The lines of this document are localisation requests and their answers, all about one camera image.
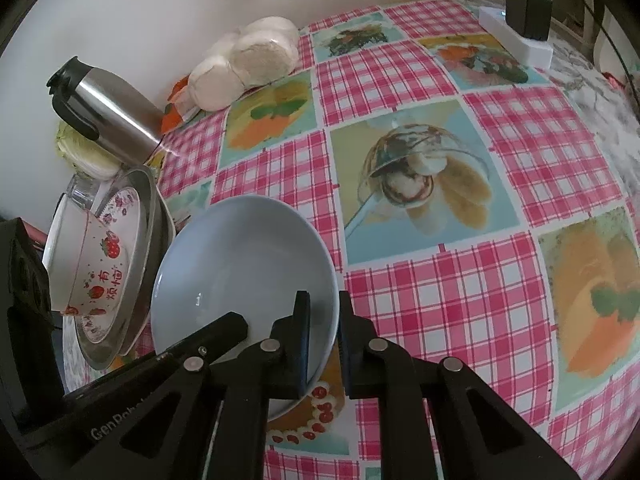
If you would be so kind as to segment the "pale blue round plate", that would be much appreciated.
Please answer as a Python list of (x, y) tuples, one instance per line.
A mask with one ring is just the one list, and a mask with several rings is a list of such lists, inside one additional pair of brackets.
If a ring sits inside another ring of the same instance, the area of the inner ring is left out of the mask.
[(227, 356), (268, 337), (310, 296), (307, 384), (318, 382), (338, 325), (337, 277), (326, 245), (294, 208), (260, 195), (226, 198), (201, 212), (170, 244), (151, 301), (154, 350), (162, 353), (221, 315), (235, 312), (248, 336)]

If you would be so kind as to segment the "round metal tray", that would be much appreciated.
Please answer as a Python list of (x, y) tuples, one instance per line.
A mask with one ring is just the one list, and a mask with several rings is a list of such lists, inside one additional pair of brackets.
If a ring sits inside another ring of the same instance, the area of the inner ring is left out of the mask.
[(114, 359), (128, 353), (142, 334), (160, 260), (175, 232), (152, 171), (145, 166), (116, 178), (92, 212), (120, 237), (129, 255), (124, 290), (105, 336), (90, 336), (79, 320), (75, 322), (82, 356), (94, 370), (106, 370)]

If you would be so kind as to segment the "strawberry printed white bowl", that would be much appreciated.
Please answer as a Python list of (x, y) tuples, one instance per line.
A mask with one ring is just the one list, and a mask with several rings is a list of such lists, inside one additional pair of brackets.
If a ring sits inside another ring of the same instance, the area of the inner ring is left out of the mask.
[(58, 201), (42, 262), (51, 309), (66, 316), (116, 310), (128, 271), (128, 252), (99, 218), (67, 195)]

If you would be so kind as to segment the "pink floral plate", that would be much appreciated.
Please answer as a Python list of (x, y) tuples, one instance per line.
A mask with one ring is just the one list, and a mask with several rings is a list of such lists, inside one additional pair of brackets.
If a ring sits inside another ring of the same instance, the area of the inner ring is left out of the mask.
[(93, 344), (115, 323), (139, 233), (141, 203), (131, 186), (116, 191), (98, 214), (89, 214), (68, 305)]

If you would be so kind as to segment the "clear drinking glass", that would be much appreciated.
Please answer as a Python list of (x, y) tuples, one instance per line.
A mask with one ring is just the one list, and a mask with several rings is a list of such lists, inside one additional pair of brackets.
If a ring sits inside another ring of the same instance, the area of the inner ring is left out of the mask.
[(66, 195), (82, 209), (91, 210), (100, 189), (100, 182), (85, 174), (74, 174), (66, 188)]

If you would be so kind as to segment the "napa cabbage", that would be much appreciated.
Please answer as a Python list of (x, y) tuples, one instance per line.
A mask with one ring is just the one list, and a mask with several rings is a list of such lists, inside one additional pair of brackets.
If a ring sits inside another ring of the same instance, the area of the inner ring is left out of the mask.
[(116, 157), (62, 120), (56, 130), (55, 148), (58, 156), (65, 159), (77, 172), (94, 180), (112, 180), (122, 166)]

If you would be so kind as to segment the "colourful checkered tablecloth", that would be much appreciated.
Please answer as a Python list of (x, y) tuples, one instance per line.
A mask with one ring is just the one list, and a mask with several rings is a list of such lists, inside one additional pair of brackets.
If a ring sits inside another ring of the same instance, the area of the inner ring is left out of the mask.
[(166, 136), (160, 192), (179, 226), (238, 195), (287, 203), (383, 337), (467, 362), (597, 479), (639, 420), (639, 192), (484, 5), (310, 24), (293, 75)]

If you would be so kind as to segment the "orange snack packet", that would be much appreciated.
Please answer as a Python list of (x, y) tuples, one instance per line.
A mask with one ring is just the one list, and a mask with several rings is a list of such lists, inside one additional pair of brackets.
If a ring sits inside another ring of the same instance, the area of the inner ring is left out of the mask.
[(192, 99), (188, 86), (188, 76), (178, 80), (172, 87), (163, 112), (160, 134), (164, 136), (182, 127), (200, 110)]

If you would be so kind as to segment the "stainless steel thermos jug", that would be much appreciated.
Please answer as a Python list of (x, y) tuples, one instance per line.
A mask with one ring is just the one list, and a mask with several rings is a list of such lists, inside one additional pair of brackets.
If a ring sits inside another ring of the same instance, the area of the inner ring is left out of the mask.
[(160, 145), (163, 112), (126, 80), (74, 56), (47, 81), (58, 117), (128, 166)]

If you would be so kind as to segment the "bag of white buns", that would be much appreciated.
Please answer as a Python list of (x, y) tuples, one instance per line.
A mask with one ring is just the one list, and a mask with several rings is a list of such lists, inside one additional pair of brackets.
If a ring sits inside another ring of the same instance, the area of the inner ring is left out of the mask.
[(251, 88), (271, 84), (295, 70), (299, 32), (280, 16), (260, 18), (220, 37), (194, 67), (188, 90), (208, 112), (228, 107)]

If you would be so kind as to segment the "white power strip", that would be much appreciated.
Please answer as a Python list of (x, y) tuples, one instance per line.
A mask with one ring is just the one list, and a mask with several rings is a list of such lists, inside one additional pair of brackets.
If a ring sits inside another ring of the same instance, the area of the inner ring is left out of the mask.
[(478, 9), (478, 21), (488, 34), (494, 36), (518, 62), (541, 70), (551, 67), (553, 47), (549, 41), (539, 41), (521, 36), (506, 24), (506, 11), (490, 6)]

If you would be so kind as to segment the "black power adapter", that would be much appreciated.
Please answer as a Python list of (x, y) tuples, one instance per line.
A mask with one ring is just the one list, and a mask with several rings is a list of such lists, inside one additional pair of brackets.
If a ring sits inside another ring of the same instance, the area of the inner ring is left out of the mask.
[(506, 24), (520, 36), (547, 41), (553, 0), (506, 0)]

